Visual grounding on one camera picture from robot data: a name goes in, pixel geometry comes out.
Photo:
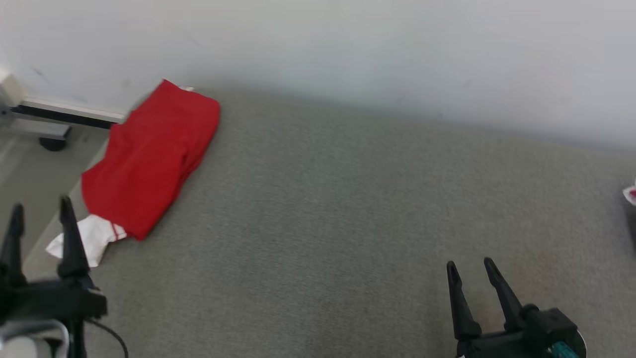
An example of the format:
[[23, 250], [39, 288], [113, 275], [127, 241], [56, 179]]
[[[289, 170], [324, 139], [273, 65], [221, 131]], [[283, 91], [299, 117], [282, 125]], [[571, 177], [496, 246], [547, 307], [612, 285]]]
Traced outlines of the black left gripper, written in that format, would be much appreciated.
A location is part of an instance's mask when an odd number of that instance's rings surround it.
[[62, 258], [57, 267], [60, 279], [27, 282], [22, 272], [24, 208], [13, 207], [0, 252], [0, 322], [2, 325], [40, 320], [99, 319], [108, 313], [107, 298], [89, 276], [88, 259], [82, 244], [70, 197], [61, 197]]

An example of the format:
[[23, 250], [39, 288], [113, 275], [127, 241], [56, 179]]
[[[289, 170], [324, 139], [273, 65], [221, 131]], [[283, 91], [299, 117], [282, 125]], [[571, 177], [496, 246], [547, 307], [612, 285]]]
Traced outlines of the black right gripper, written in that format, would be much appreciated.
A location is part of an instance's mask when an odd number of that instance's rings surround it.
[[[525, 328], [522, 304], [492, 258], [484, 258], [490, 284], [495, 288], [504, 315], [505, 331]], [[541, 358], [547, 352], [547, 333], [526, 329], [517, 333], [498, 332], [481, 335], [463, 293], [463, 281], [453, 261], [447, 262], [453, 330], [458, 358]]]

